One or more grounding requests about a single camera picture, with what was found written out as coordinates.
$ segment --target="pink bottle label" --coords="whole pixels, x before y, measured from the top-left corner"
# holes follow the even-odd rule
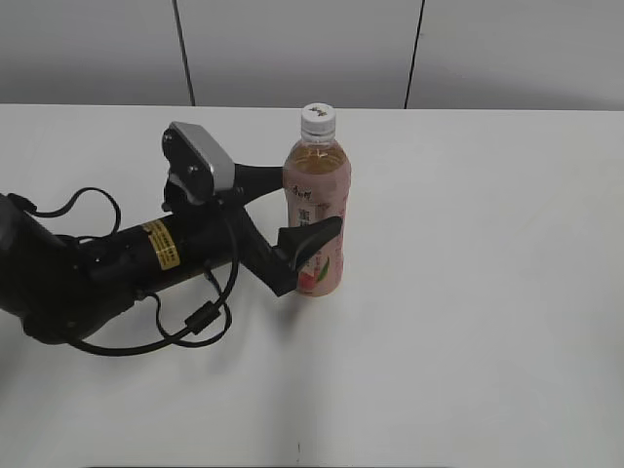
[[[329,174],[305,174],[287,164],[284,187],[289,204],[289,226],[304,226],[331,216],[344,220],[351,184],[351,165],[345,162]],[[325,244],[299,272],[297,290],[308,295],[330,293],[342,278],[342,231]]]

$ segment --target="yellow label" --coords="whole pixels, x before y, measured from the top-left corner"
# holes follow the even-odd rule
[[[167,226],[160,219],[149,221],[143,224],[143,229],[147,232],[149,242],[152,243],[154,252],[158,256],[158,262],[163,270],[169,270],[179,265],[179,255],[172,235],[167,230]]]

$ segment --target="white table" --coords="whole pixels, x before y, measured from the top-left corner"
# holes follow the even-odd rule
[[[162,132],[281,164],[297,110],[0,106],[0,191],[108,189],[159,216]],[[624,466],[624,114],[344,110],[345,275],[278,299],[248,271],[218,345],[98,358],[0,315],[0,466]],[[250,205],[273,242],[282,193]],[[103,233],[88,195],[55,232]],[[218,271],[221,278],[227,269]],[[175,328],[212,294],[163,294]],[[146,301],[92,337],[157,338]]]

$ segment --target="white bottle cap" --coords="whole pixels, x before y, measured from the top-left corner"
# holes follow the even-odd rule
[[[315,102],[301,110],[301,137],[305,141],[331,141],[335,137],[335,109]]]

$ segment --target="black robotic arm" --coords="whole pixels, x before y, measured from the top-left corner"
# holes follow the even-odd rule
[[[119,208],[109,198],[118,220],[101,238],[54,235],[34,219],[64,214],[83,191],[99,189],[77,192],[65,209],[51,214],[18,195],[0,195],[0,308],[20,317],[27,334],[107,356],[177,344],[218,317],[239,261],[283,295],[296,288],[301,266],[340,232],[336,216],[281,228],[277,246],[270,246],[245,205],[282,188],[281,167],[237,165],[202,127],[179,122],[165,131],[163,151],[170,162],[163,209],[170,214],[118,231]],[[151,295],[160,307],[158,291],[228,262],[230,279],[219,299],[195,311],[178,333],[112,352],[83,341],[135,301]]]

